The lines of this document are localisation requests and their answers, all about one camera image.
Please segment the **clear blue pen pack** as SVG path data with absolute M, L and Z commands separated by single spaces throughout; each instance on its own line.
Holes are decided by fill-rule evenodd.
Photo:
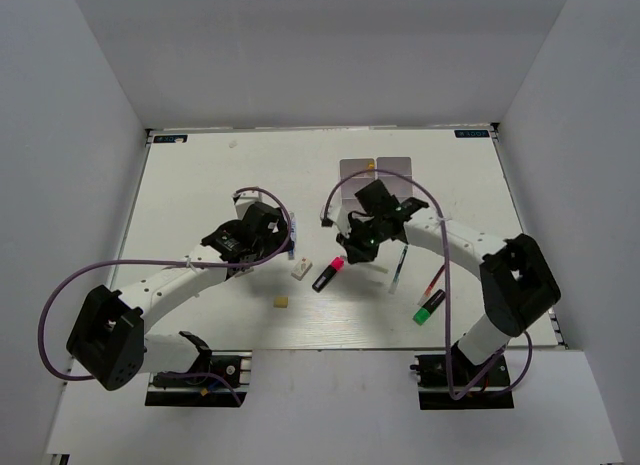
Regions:
M 290 248 L 287 252 L 287 257 L 289 260 L 294 260 L 295 250 L 297 245 L 297 222 L 296 222 L 296 215 L 294 212 L 290 213 L 290 220 L 291 220 Z

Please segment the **white chalk stick marker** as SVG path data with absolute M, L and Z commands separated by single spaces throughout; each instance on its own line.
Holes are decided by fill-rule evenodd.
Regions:
M 370 268 L 376 272 L 379 273 L 383 273 L 383 274 L 388 274 L 389 273 L 389 269 L 380 265 L 376 265 L 376 264 L 369 264 Z

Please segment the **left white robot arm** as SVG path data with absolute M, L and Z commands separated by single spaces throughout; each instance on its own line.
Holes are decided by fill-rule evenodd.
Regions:
M 288 217 L 282 208 L 254 200 L 236 210 L 237 218 L 203 238 L 185 264 L 119 290 L 100 285 L 87 294 L 66 348 L 105 389 L 117 390 L 139 373 L 168 374 L 191 384 L 209 377 L 211 350 L 202 339 L 186 331 L 157 335 L 151 329 L 201 292 L 288 251 Z

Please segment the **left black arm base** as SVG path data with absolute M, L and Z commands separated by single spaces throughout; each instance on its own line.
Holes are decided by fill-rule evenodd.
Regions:
M 239 408 L 251 379 L 252 353 L 213 352 L 189 371 L 192 377 L 152 375 L 147 387 L 147 407 Z

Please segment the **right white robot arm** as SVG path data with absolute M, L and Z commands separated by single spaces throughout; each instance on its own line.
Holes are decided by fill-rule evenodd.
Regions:
M 442 256 L 444 278 L 457 265 L 479 280 L 484 311 L 457 341 L 447 339 L 445 365 L 461 382 L 484 376 L 488 364 L 561 298 L 553 273 L 534 238 L 500 238 L 445 219 L 435 201 L 399 200 L 381 180 L 360 189 L 359 211 L 326 204 L 321 223 L 337 229 L 351 264 L 376 259 L 382 243 L 400 241 Z

